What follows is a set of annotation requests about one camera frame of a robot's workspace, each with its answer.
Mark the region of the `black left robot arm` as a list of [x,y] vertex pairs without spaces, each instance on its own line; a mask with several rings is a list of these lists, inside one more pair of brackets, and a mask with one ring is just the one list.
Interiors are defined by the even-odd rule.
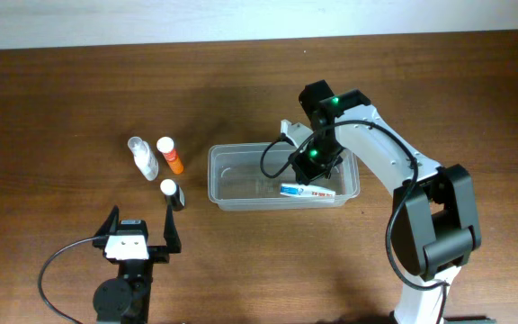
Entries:
[[165,212],[163,246],[150,246],[147,223],[143,220],[120,220],[119,208],[95,233],[93,246],[118,267],[112,279],[101,283],[94,292],[93,306],[98,323],[148,322],[153,267],[167,264],[172,254],[182,252],[182,243],[174,224],[174,210]]

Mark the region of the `white green medicine box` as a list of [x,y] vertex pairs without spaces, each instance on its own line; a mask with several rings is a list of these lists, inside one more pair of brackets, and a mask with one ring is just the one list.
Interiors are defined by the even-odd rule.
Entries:
[[280,194],[283,196],[296,198],[311,198],[311,197],[335,197],[335,191],[316,185],[305,184],[287,184],[280,185]]

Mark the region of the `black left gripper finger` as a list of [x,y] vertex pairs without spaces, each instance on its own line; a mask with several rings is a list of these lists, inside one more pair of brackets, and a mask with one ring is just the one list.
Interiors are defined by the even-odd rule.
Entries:
[[117,226],[119,223],[119,207],[114,205],[106,220],[100,226],[100,228],[95,232],[96,237],[107,236],[114,233],[117,230]]
[[171,205],[168,205],[166,208],[164,240],[169,254],[179,254],[182,252],[182,242],[174,224],[174,210]]

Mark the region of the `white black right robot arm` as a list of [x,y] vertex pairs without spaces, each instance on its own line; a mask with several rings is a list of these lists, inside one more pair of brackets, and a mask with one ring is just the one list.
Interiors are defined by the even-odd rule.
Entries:
[[306,85],[299,103],[311,133],[288,160],[301,185],[328,177],[344,150],[356,155],[393,198],[385,249],[403,284],[394,323],[442,323],[454,278],[482,242],[472,178],[413,148],[359,90],[334,94]]

